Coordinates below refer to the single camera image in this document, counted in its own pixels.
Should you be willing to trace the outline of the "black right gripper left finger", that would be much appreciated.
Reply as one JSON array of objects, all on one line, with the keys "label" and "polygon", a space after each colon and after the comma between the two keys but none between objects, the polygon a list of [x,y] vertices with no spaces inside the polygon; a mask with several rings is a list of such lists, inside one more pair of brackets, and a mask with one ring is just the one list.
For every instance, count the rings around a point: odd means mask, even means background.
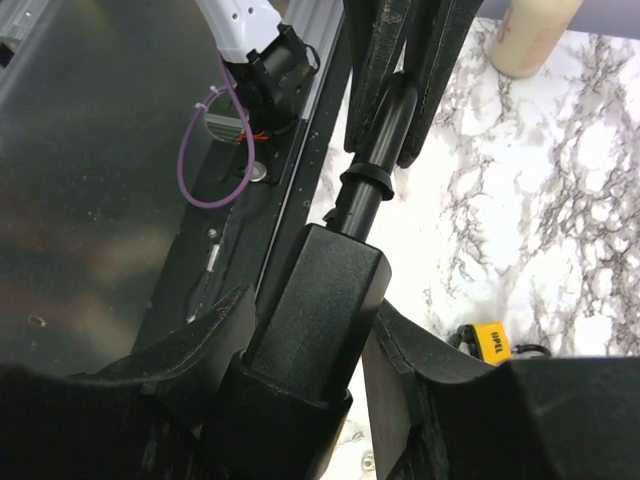
[{"label": "black right gripper left finger", "polygon": [[254,332],[254,290],[94,374],[1,365],[4,479],[224,479],[195,435]]}]

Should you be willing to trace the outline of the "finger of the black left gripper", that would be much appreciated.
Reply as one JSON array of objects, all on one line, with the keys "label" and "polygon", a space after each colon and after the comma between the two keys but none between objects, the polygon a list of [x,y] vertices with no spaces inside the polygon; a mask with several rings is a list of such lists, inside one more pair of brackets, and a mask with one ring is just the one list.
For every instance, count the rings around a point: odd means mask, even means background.
[{"label": "finger of the black left gripper", "polygon": [[392,75],[415,13],[407,0],[352,0],[343,3],[352,60],[344,149],[359,152]]},{"label": "finger of the black left gripper", "polygon": [[409,29],[403,67],[414,78],[418,102],[398,166],[420,154],[481,0],[419,1]]}]

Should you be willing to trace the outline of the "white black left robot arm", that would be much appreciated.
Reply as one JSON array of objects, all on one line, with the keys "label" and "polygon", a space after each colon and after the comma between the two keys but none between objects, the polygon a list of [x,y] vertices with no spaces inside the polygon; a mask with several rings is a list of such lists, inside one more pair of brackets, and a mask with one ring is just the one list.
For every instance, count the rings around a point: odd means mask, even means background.
[{"label": "white black left robot arm", "polygon": [[[268,1],[201,1],[219,54],[243,106],[267,129],[286,128],[296,90],[319,65]],[[358,153],[388,80],[401,65],[417,93],[397,164],[420,154],[454,66],[480,9],[478,1],[346,1],[352,91],[344,148]]]}]

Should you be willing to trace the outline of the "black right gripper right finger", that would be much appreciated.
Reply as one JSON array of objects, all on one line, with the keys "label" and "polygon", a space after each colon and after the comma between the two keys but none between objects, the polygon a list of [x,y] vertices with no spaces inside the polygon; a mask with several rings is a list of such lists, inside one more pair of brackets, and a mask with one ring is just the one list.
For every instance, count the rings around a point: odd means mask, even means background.
[{"label": "black right gripper right finger", "polygon": [[383,304],[363,353],[382,479],[635,479],[635,357],[484,364]]}]

